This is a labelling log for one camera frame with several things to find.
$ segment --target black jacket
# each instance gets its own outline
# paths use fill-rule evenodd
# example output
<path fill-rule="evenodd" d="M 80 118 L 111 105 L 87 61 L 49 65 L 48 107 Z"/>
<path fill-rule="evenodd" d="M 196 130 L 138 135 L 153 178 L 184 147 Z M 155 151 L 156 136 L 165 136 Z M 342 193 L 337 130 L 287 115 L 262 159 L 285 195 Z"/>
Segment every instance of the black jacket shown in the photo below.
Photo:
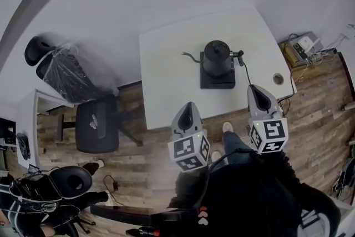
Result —
<path fill-rule="evenodd" d="M 170 208 L 191 208 L 204 187 L 206 170 L 180 173 Z M 324 213 L 336 234 L 340 211 L 321 191 L 301 184 L 284 152 L 254 155 L 250 164 L 231 164 L 211 173 L 202 206 L 207 208 L 205 235 L 297 236 L 301 211 Z"/>

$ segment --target blue jeans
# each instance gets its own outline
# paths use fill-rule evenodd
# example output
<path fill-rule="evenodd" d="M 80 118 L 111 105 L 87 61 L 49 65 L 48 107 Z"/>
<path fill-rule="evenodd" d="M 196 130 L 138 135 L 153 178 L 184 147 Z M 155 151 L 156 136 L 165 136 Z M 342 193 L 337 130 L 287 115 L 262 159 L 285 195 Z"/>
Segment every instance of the blue jeans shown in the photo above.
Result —
<path fill-rule="evenodd" d="M 225 132 L 222 137 L 224 151 L 226 154 L 233 152 L 237 148 L 251 149 L 246 145 L 240 137 L 233 132 Z M 228 164 L 246 164 L 251 162 L 249 153 L 233 153 L 227 157 Z M 220 169 L 224 166 L 223 162 L 219 162 L 213 171 Z"/>

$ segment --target wall outlet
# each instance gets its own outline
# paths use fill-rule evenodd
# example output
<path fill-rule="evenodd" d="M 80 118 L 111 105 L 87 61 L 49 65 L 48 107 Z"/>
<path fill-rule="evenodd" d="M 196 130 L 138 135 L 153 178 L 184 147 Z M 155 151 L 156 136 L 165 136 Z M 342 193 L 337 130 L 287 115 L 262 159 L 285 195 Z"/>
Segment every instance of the wall outlet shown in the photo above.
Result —
<path fill-rule="evenodd" d="M 348 39 L 355 38 L 355 25 L 347 24 L 346 27 L 341 31 L 341 33 Z"/>

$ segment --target plastic wrap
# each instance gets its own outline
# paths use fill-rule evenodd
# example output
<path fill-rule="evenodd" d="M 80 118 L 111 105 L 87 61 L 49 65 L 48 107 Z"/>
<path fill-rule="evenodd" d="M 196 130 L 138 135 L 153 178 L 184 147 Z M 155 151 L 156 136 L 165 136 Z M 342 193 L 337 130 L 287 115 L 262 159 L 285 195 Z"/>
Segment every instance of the plastic wrap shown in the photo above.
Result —
<path fill-rule="evenodd" d="M 57 47 L 43 61 L 47 62 L 43 81 L 70 103 L 82 104 L 118 93 L 113 72 L 75 44 Z"/>

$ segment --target black kettle base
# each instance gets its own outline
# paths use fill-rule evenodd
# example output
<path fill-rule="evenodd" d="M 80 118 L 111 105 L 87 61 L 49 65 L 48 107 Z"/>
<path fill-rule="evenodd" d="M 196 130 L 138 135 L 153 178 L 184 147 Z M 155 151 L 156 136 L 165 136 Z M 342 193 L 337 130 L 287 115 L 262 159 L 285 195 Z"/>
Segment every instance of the black kettle base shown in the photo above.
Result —
<path fill-rule="evenodd" d="M 204 52 L 200 52 L 200 60 L 204 60 Z M 200 63 L 200 88 L 201 89 L 232 89 L 235 87 L 235 71 L 234 67 L 231 68 L 229 73 L 222 78 L 210 77 L 204 70 L 204 66 Z"/>

